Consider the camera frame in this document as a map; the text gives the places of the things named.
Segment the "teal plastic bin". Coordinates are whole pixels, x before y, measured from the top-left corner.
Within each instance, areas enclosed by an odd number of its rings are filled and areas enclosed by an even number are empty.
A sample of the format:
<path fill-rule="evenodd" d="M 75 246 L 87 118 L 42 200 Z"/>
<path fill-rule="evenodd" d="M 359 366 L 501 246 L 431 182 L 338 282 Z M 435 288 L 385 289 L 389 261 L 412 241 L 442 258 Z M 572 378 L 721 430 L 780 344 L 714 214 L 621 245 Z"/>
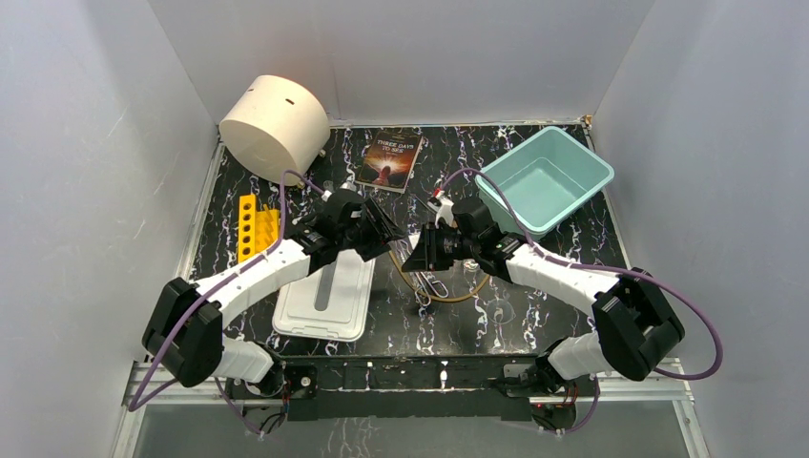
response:
<path fill-rule="evenodd" d="M 557 127 L 546 127 L 475 178 L 479 197 L 505 232 L 539 240 L 614 178 L 604 159 Z"/>

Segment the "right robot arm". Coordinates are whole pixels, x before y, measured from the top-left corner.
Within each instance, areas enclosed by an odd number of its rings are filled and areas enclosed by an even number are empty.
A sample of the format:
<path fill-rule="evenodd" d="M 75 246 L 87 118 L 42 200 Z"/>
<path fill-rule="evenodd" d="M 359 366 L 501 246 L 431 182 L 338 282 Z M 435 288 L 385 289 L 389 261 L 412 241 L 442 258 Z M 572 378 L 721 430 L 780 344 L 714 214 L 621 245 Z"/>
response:
<path fill-rule="evenodd" d="M 442 271 L 458 260 L 473 260 L 492 277 L 537 289 L 593 318 L 593 331 L 556 341 L 519 375 L 520 384 L 550 395 L 600 372 L 642 381 L 685 336 L 662 291 L 641 280 L 642 270 L 605 275 L 577 269 L 524 235 L 503 231 L 479 198 L 456 203 L 450 221 L 424 224 L 402 269 Z"/>

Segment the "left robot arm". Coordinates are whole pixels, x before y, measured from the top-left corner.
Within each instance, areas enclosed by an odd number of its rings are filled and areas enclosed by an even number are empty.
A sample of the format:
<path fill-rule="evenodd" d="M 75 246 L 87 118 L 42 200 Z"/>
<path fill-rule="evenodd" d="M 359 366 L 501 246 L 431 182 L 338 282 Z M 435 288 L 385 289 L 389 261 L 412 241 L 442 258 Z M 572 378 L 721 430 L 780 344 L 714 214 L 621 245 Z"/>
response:
<path fill-rule="evenodd" d="M 212 277 L 168 281 L 142 337 L 154 358 L 150 368 L 164 367 L 184 387 L 223 377 L 248 382 L 262 397 L 277 395 L 285 382 L 279 358 L 257 343 L 225 337 L 225 327 L 286 284 L 334 263 L 340 253 L 374 260 L 405 236 L 373 198 L 335 191 L 267 251 Z"/>

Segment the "metal crucible tongs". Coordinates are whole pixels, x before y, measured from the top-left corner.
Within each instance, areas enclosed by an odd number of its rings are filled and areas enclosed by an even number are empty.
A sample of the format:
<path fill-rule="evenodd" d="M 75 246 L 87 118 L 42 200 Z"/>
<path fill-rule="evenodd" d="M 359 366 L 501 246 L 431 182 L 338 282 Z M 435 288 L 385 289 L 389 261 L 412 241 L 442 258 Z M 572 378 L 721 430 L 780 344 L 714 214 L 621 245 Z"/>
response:
<path fill-rule="evenodd" d="M 449 299 L 446 286 L 429 272 L 404 273 L 404 278 L 409 281 L 415 300 L 420 306 Z"/>

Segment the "tan rubber tube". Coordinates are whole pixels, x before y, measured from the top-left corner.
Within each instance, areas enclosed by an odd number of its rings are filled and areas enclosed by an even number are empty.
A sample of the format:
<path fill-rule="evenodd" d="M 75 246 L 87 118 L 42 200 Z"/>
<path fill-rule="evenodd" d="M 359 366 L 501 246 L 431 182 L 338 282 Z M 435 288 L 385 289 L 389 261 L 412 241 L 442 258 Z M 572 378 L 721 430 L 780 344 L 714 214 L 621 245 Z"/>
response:
<path fill-rule="evenodd" d="M 402 263 L 400 262 L 399 255 L 400 255 L 400 252 L 396 251 L 396 250 L 392 250 L 392 251 L 388 252 L 388 256 L 390 257 L 391 262 L 394 265 L 396 271 L 399 273 L 400 277 L 405 282 L 405 284 L 411 289 L 411 286 L 409 285 L 409 281 L 407 281 L 405 279 L 405 272 L 402 270 Z M 463 302 L 463 301 L 472 299 L 472 298 L 476 297 L 484 287 L 487 286 L 489 280 L 490 280 L 490 275 L 484 275 L 481 278 L 481 280 L 465 295 L 457 296 L 457 297 L 451 297 L 449 295 L 448 300 L 443 300 L 442 302 L 438 302 L 438 303 L 458 303 L 458 302 Z"/>

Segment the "Three Days To See book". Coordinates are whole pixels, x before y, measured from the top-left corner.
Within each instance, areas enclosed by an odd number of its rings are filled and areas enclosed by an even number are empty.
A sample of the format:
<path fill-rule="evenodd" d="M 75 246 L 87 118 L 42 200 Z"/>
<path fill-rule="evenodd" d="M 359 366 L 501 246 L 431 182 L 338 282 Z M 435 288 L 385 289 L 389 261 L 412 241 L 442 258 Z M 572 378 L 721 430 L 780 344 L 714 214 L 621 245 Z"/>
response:
<path fill-rule="evenodd" d="M 420 134 L 379 131 L 365 150 L 356 182 L 403 194 L 424 142 Z"/>

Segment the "white plastic bin lid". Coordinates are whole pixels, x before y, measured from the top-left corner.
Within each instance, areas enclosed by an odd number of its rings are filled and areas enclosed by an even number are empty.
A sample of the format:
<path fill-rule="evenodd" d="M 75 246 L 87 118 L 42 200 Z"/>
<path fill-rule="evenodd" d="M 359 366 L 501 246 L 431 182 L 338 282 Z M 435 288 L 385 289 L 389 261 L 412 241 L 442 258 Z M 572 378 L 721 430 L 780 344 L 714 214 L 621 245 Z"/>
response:
<path fill-rule="evenodd" d="M 280 289 L 272 325 L 284 336 L 353 343 L 364 333 L 375 261 L 355 251 Z"/>

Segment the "yellow test tube rack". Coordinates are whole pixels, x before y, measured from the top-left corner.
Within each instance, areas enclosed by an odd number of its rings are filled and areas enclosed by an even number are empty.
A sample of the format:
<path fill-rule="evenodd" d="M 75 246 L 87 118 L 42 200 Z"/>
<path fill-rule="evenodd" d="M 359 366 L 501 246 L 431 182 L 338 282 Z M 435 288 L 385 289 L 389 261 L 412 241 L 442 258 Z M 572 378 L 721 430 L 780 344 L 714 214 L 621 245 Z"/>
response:
<path fill-rule="evenodd" d="M 239 197 L 238 263 L 269 248 L 279 237 L 280 211 L 260 205 L 254 194 Z"/>

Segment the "white cylindrical container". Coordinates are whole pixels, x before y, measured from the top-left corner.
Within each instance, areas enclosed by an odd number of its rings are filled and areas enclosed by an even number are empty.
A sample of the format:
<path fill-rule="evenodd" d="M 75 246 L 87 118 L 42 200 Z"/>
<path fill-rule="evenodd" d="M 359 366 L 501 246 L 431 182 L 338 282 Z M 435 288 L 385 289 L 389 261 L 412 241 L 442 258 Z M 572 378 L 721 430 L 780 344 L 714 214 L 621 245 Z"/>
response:
<path fill-rule="evenodd" d="M 294 186 L 330 137 L 320 101 L 302 85 L 260 75 L 219 122 L 221 140 L 251 174 Z"/>

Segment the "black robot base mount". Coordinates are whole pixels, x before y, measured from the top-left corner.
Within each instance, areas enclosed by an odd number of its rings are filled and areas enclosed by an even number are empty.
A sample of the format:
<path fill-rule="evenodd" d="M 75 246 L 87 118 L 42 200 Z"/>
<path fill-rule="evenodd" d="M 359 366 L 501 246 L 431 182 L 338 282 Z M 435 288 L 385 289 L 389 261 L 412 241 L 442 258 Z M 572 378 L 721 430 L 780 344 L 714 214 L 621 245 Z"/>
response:
<path fill-rule="evenodd" d="M 530 354 L 456 356 L 287 356 L 278 394 L 245 382 L 225 389 L 249 406 L 287 397 L 291 421 L 347 417 L 498 417 L 532 421 L 543 406 L 562 405 L 571 423 L 575 405 L 594 394 L 589 376 L 555 383 Z"/>

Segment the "aluminium frame rail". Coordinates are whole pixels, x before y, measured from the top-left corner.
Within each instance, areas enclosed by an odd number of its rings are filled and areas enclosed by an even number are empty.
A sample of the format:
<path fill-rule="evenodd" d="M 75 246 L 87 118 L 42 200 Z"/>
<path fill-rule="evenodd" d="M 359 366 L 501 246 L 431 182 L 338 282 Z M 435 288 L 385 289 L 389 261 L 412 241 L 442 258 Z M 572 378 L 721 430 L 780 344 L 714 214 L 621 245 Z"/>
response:
<path fill-rule="evenodd" d="M 285 395 L 295 400 L 317 399 L 326 395 L 370 394 L 482 394 L 526 398 L 534 404 L 586 403 L 598 392 L 602 402 L 673 401 L 690 402 L 693 392 L 688 383 L 652 374 L 642 382 L 630 381 L 616 373 L 584 376 L 553 393 L 535 387 L 496 387 L 494 381 L 513 377 L 529 365 L 526 358 L 303 358 L 288 362 L 284 379 Z M 174 381 L 160 367 L 154 373 L 146 363 L 134 364 L 124 391 L 123 404 L 210 404 L 223 396 L 246 406 L 260 406 L 280 400 L 279 394 L 264 395 L 245 382 L 223 376 L 209 378 L 193 387 Z"/>

